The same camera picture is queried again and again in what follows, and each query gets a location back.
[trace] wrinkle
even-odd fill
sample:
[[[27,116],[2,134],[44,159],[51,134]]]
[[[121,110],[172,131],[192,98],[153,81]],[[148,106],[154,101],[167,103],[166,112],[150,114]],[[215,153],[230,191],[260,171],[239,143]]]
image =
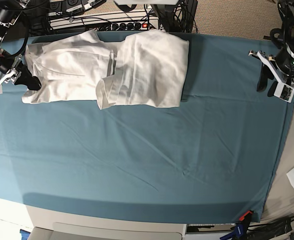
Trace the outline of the wrinkle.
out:
[[[200,178],[197,178],[196,176],[191,175],[191,174],[189,174],[189,173],[184,173],[184,172],[182,172],[182,174],[183,174],[184,176],[187,176],[187,177],[193,179],[193,180],[196,180],[197,182],[199,182],[199,183],[201,183],[201,184],[204,184],[204,185],[207,185],[207,184],[208,184],[206,181],[204,181],[204,180],[202,180],[202,179],[200,179]]]
[[[52,69],[49,69],[45,66],[41,66],[42,68],[46,69],[46,70],[49,70],[53,73],[58,73],[58,74],[61,74],[61,75],[67,75],[67,76],[80,76],[80,77],[85,77],[86,75],[79,75],[79,74],[71,74],[71,73],[63,73],[63,72],[59,72],[59,71],[54,71]]]
[[[223,138],[220,136],[220,134],[216,134],[216,136],[219,138],[220,142],[227,149],[227,151],[230,153],[230,155],[234,158],[235,157],[234,153],[232,152],[232,150],[230,149],[230,147],[228,147],[228,145],[223,140]]]
[[[230,100],[230,101],[245,102],[245,103],[261,103],[261,101],[250,101],[250,100],[244,100],[244,99],[228,98],[223,96],[207,96],[207,95],[196,95],[196,94],[193,94],[193,95],[183,94],[183,96],[194,97],[194,98],[212,98],[212,99]]]
[[[242,139],[243,139],[243,135],[244,135],[245,121],[243,119],[240,122],[241,122],[241,125],[238,126],[238,128],[239,128],[239,138],[236,141],[237,145],[236,145],[236,152],[235,152],[235,155],[234,155],[235,161],[232,161],[232,164],[230,164],[230,170],[231,170],[232,174],[235,173],[235,170],[236,170],[236,168],[238,166],[239,155],[240,155],[241,146],[242,146],[242,143],[243,143]]]
[[[120,120],[116,119],[111,113],[109,113],[108,111],[106,111],[106,113],[118,124],[120,124],[122,127],[124,127],[129,133],[131,133],[132,135],[134,135],[135,137],[137,137],[138,139],[140,139],[141,141],[143,141],[146,145],[148,145],[149,147],[151,147],[156,153],[158,153],[163,159],[165,159],[170,165],[172,165],[174,168],[176,168],[179,171],[183,171],[182,168],[180,168],[177,163],[175,163],[172,159],[170,159],[166,154],[164,154],[160,149],[158,149],[154,144],[152,144],[151,142],[149,142],[148,140],[146,140],[144,137],[142,137],[140,134],[138,134],[137,132],[133,131],[132,129],[130,129],[126,124],[124,124],[123,122],[121,122]]]
[[[136,179],[142,181],[143,183],[145,183],[146,185],[152,187],[153,189],[156,189],[157,192],[159,191],[154,185],[148,183],[147,181],[143,180],[142,178],[140,178],[140,177],[138,177],[138,176],[135,176],[135,175],[132,174],[131,172],[128,172],[128,171],[122,169],[121,167],[119,167],[119,166],[117,166],[117,165],[115,165],[115,167],[116,167],[117,169],[121,170],[122,172],[126,173],[127,175],[129,175],[129,176],[131,176],[131,177],[134,177],[134,178],[136,178]]]
[[[77,134],[76,131],[74,131],[69,125],[67,125],[64,121],[60,120],[60,123],[65,126],[75,137],[74,137],[74,140],[77,141],[77,143],[85,150],[85,152],[87,152],[90,156],[92,156],[93,158],[95,158],[96,160],[106,164],[105,161],[99,159],[93,152],[91,152],[91,150],[85,146],[82,142],[81,142],[81,138],[80,136]]]
[[[240,73],[237,73],[237,72],[234,70],[234,68],[233,68],[233,66],[232,66],[232,64],[231,64],[230,61],[226,60],[225,63],[227,63],[227,64],[229,65],[229,69],[230,69],[232,75],[234,75],[234,76],[240,76],[240,75],[241,75]],[[242,80],[237,81],[237,85],[241,87],[242,92],[245,93],[246,97],[247,97],[248,99],[251,99],[251,97],[250,97],[249,94],[248,94],[248,88],[247,88],[247,87],[244,87],[244,85],[243,85],[243,81],[242,81]]]
[[[202,123],[205,123],[204,119],[206,117],[206,112],[207,112],[207,109],[206,109],[206,106],[207,106],[206,101],[205,101],[204,104],[205,104],[205,106],[204,106],[205,111],[204,111],[204,113],[202,115],[202,119],[201,119],[201,122]],[[204,129],[205,129],[205,124],[202,124],[201,125],[201,131],[200,131],[199,138],[198,138],[198,146],[201,146],[201,137],[204,136],[204,134],[203,134]],[[198,147],[197,148],[197,159],[196,159],[196,169],[197,170],[200,168],[201,160],[202,160],[202,155],[203,155],[203,152],[201,152],[201,148]],[[200,178],[197,178],[195,176],[192,176],[192,178],[195,179],[195,180],[198,180],[201,183],[207,184],[206,181],[201,180]]]

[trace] black cable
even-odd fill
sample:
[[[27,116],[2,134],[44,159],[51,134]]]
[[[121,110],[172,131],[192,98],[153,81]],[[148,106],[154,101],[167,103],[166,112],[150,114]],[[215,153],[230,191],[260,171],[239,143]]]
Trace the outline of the black cable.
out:
[[[287,78],[287,81],[286,81],[286,84],[287,85],[291,85],[291,62],[290,62],[290,54],[287,52],[286,48],[286,28],[287,28],[287,24],[288,24],[288,6],[286,6],[286,14],[285,14],[285,17],[283,19],[283,47],[284,47],[284,50],[286,51],[286,54],[287,54],[287,60],[288,60],[288,63],[289,63],[289,77]]]
[[[22,18],[23,24],[24,24],[24,26],[26,28],[25,39],[23,41],[23,44],[22,44],[21,48],[17,52],[15,54],[12,54],[10,56],[7,56],[6,58],[13,59],[13,58],[19,56],[26,49],[26,47],[27,47],[28,39],[29,39],[30,22],[28,20],[28,17],[24,13],[22,13],[20,15],[19,19],[21,19],[21,18]]]
[[[124,12],[124,14],[125,14],[128,18],[130,18],[131,21],[133,21],[133,19],[132,19],[129,15],[127,15],[126,12]]]
[[[31,7],[26,7],[26,8],[10,8],[10,7],[5,7],[0,3],[0,9],[4,9],[4,10],[10,10],[13,12],[24,12],[24,11],[28,11],[28,10],[33,10],[36,9],[38,7],[43,6],[44,4],[47,4],[49,2],[49,0],[44,0],[41,4],[35,5],[35,6],[31,6]]]
[[[293,222],[294,221],[294,216],[290,216],[288,217],[290,220],[290,222]],[[262,224],[256,224],[256,225],[250,225],[249,227],[252,228],[252,227],[261,227],[261,226],[268,226],[268,225],[274,225],[278,222],[282,222],[284,218],[281,218],[279,220],[276,220],[274,222],[271,222],[271,223],[262,223]]]
[[[30,34],[32,34],[32,35],[35,35],[35,36],[42,36],[42,35],[44,35],[44,33],[43,32],[41,32],[41,31],[38,31],[38,30],[35,30],[35,29],[30,29],[29,30],[29,33]]]
[[[83,21],[83,19],[81,19],[81,22],[82,22],[82,25],[85,28],[85,32],[86,32],[87,31],[87,27],[86,27],[85,22]]]
[[[266,231],[259,231],[259,230],[255,230],[255,229],[248,229],[248,231],[256,232],[256,233],[265,233],[266,232]]]
[[[159,13],[163,16],[164,19],[167,20],[168,26],[169,26],[169,28],[170,28],[170,22],[169,22],[167,16],[166,16],[165,14],[163,14],[161,11],[159,11]],[[163,24],[163,22],[162,22],[162,19],[158,18],[158,20],[159,20],[160,24],[162,24],[162,26],[164,27],[164,24]]]
[[[177,18],[177,21],[178,21],[178,23],[179,23],[179,26],[180,26],[180,28],[182,28],[181,21],[180,21],[179,17],[177,16],[177,14],[175,14],[174,16],[176,16],[176,18]]]
[[[152,12],[152,10],[149,11],[148,14],[146,14],[143,18],[141,18],[141,19],[139,19],[139,20],[137,20],[137,21],[134,21],[133,24],[135,24],[135,23],[137,23],[137,22],[141,22],[141,21],[143,21],[144,18],[147,18],[148,15],[151,14],[151,12]],[[69,16],[69,17],[62,17],[62,18],[65,19],[65,20],[68,20],[70,23],[72,23],[72,22],[74,22],[74,21],[77,21],[77,20],[81,20],[81,21],[83,21],[83,20],[85,20],[85,19],[98,19],[98,20],[106,21],[106,22],[111,23],[111,24],[115,24],[115,22],[113,22],[113,21],[110,21],[110,20],[107,20],[107,19],[104,19],[104,18],[101,18],[101,17],[96,17],[96,16],[82,16],[82,17],[73,17],[73,16]]]
[[[185,33],[185,32],[187,32],[187,12],[186,12],[186,9],[185,9],[185,7],[184,6],[182,6],[182,4],[180,4],[179,6],[178,6],[178,8],[180,8],[180,12],[179,12],[179,15],[178,16],[180,16],[180,14],[181,14],[181,23],[182,23],[182,27],[181,27],[181,32],[182,33]]]
[[[183,5],[183,3],[180,4],[181,11],[182,11],[182,17],[181,19],[183,20],[184,23],[184,32],[188,32],[187,26],[188,26],[188,12],[186,9],[186,6]]]
[[[193,18],[193,22],[195,23],[195,27],[196,27],[196,33],[198,33],[198,27],[197,27],[197,24],[196,24],[196,20],[195,20],[195,17],[191,14],[191,12],[188,10],[188,9],[185,9],[189,15]]]
[[[150,24],[150,16],[149,16],[149,14],[148,14],[147,7],[146,7],[145,4],[143,4],[143,8],[144,8],[144,10],[145,10],[145,12],[146,12],[146,14],[147,14],[147,21],[148,21],[147,30],[149,30],[149,29],[150,29],[150,27],[149,27],[149,24]]]

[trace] electronic device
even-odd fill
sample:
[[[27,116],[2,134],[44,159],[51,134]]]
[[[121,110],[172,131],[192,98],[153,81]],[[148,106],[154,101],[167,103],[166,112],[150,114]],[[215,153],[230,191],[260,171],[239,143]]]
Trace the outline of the electronic device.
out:
[[[290,103],[294,96],[294,0],[278,0],[277,7],[282,27],[272,29],[265,39],[271,40],[280,51],[276,56],[265,56],[262,51],[251,50],[249,56],[261,61],[257,92],[266,90],[268,79],[275,79],[268,97],[275,96]]]
[[[48,16],[51,19],[58,19],[62,15],[62,1],[53,1],[49,6]]]
[[[110,26],[110,28],[105,28],[104,31],[146,31],[149,29],[158,29],[159,20],[158,17],[150,15],[148,22],[144,9],[137,9],[128,13],[113,11],[79,15],[72,17],[72,21],[69,21],[65,17],[55,17],[50,19],[50,28],[57,34],[72,31],[81,32],[85,29],[99,30],[103,26]]]
[[[62,12],[72,15],[83,13],[84,9],[81,0],[64,0],[62,2]]]
[[[2,83],[12,82],[14,85],[26,85],[30,90],[39,90],[41,83],[39,79],[32,76],[27,66],[22,63],[21,53],[27,46],[30,22],[23,10],[30,0],[0,1],[0,94],[2,94]],[[8,29],[16,22],[22,22],[26,28],[25,40],[15,54],[10,54],[1,48],[1,43]]]

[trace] wire bundle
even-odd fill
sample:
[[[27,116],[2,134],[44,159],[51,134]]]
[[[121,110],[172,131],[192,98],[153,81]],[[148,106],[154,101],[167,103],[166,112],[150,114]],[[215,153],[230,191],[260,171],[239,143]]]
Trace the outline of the wire bundle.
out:
[[[135,24],[137,22],[144,21],[143,23],[147,22],[148,25],[149,25],[150,24],[150,22],[149,22],[149,16],[150,16],[150,14],[152,12],[153,12],[153,10],[146,11],[146,15],[144,17],[142,17],[141,19],[136,20],[136,21],[134,21],[128,15],[127,15],[127,17],[130,20],[133,21],[132,24]],[[68,20],[70,23],[72,23],[73,21],[81,20],[81,22],[82,22],[82,24],[84,25],[85,28],[86,28],[86,25],[84,23],[84,20],[88,20],[88,19],[102,20],[102,21],[105,21],[106,23],[108,23],[108,24],[104,24],[103,26],[97,28],[98,31],[111,31],[112,30],[111,26],[117,24],[116,22],[113,22],[113,21],[110,21],[108,19],[104,19],[104,18],[101,18],[101,17],[96,17],[96,16],[78,16],[78,17],[74,17],[74,16],[70,15],[68,12],[63,12],[63,13],[57,12],[57,15],[58,16],[61,16],[62,19]],[[119,26],[117,30],[124,31],[125,29],[122,28],[121,26]]]
[[[186,5],[183,1],[180,2],[178,7],[176,7],[174,11],[174,19],[178,21],[181,33],[190,33],[192,32],[192,27],[194,23],[196,28],[196,33],[198,33],[198,27],[195,21],[194,16],[188,10],[188,5]]]

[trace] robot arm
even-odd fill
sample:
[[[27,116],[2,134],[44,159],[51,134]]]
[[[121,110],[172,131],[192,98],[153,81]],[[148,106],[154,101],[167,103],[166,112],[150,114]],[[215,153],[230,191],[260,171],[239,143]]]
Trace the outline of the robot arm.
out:
[[[283,21],[282,28],[272,29],[270,40],[280,49],[279,53],[275,57],[266,57],[264,52],[251,50],[249,56],[261,61],[257,92],[267,88],[268,79],[276,79],[268,91],[268,97],[275,96],[290,103],[294,95],[294,0],[280,0],[277,6]]]
[[[27,66],[22,63],[21,53],[25,50],[29,36],[29,20],[23,13],[27,10],[30,0],[0,1],[0,94],[2,83],[12,82],[14,85],[26,85],[28,89],[38,91],[41,89],[39,79],[32,76]],[[22,22],[26,28],[24,43],[19,51],[9,54],[1,48],[1,43],[9,28],[16,22]]]

